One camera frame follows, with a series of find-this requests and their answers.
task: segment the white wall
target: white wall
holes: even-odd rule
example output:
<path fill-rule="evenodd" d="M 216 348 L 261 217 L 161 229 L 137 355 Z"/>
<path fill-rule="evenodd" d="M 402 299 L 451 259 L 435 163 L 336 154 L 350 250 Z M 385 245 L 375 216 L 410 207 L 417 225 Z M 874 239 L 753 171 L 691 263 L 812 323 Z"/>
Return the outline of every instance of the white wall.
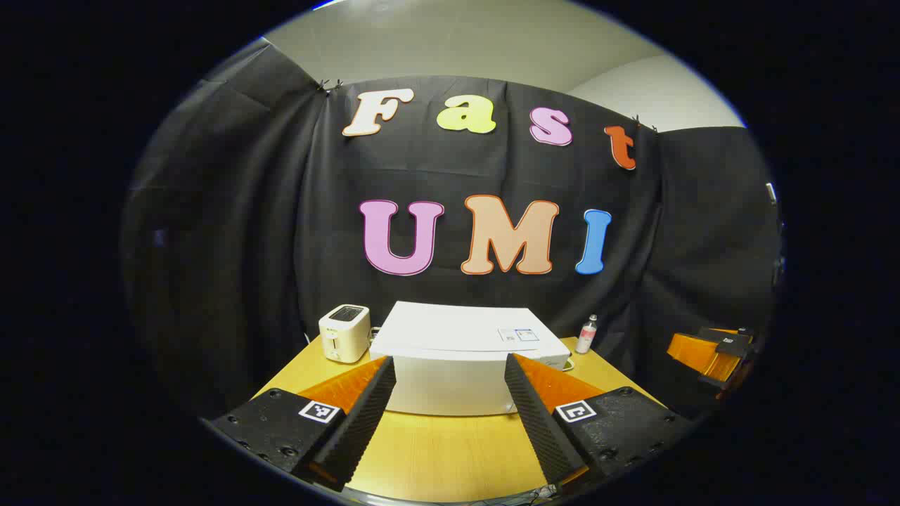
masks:
<path fill-rule="evenodd" d="M 659 131 L 707 126 L 743 127 L 731 106 L 704 79 L 677 59 L 638 59 L 576 86 L 577 96 Z"/>

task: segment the label on box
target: label on box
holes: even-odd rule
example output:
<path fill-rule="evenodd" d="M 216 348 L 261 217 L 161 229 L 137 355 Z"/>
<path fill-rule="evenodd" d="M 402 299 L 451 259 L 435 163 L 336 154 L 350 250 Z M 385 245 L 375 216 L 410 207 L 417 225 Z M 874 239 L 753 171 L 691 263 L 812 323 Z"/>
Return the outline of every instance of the label on box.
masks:
<path fill-rule="evenodd" d="M 516 336 L 520 341 L 538 341 L 537 334 L 531 329 L 516 329 Z"/>
<path fill-rule="evenodd" d="M 497 332 L 500 334 L 500 339 L 505 343 L 516 340 L 516 331 L 513 329 L 499 329 Z"/>

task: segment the white box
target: white box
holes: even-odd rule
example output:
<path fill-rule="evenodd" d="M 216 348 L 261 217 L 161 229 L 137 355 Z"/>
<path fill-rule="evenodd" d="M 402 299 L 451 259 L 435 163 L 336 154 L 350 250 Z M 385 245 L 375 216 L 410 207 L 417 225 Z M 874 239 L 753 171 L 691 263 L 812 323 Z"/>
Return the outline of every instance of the white box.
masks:
<path fill-rule="evenodd" d="M 397 302 L 372 343 L 393 357 L 387 409 L 428 415 L 515 412 L 503 379 L 510 352 L 562 370 L 570 352 L 525 308 Z"/>

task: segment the pink letter u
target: pink letter u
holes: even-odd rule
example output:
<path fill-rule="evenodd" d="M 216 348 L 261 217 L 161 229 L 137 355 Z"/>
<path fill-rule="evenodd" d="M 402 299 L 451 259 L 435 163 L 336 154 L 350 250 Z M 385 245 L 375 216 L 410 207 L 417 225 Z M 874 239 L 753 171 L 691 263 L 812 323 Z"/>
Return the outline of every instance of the pink letter u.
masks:
<path fill-rule="evenodd" d="M 396 203 L 389 200 L 367 200 L 359 204 L 364 216 L 365 257 L 372 267 L 396 276 L 413 276 L 431 265 L 435 253 L 437 217 L 444 206 L 437 202 L 414 202 L 409 214 L 416 217 L 415 247 L 409 257 L 391 253 L 391 217 L 397 213 Z"/>

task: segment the blue letter i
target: blue letter i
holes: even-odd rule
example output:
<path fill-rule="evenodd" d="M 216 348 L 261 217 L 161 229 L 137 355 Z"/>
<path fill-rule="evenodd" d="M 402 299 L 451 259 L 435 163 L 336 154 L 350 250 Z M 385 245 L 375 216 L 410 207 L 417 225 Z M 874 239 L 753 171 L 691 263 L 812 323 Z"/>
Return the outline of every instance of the blue letter i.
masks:
<path fill-rule="evenodd" d="M 584 221 L 588 223 L 588 238 L 584 241 L 584 253 L 581 262 L 575 265 L 578 274 L 596 274 L 603 270 L 603 239 L 607 236 L 607 225 L 613 217 L 606 211 L 588 209 L 584 212 Z"/>

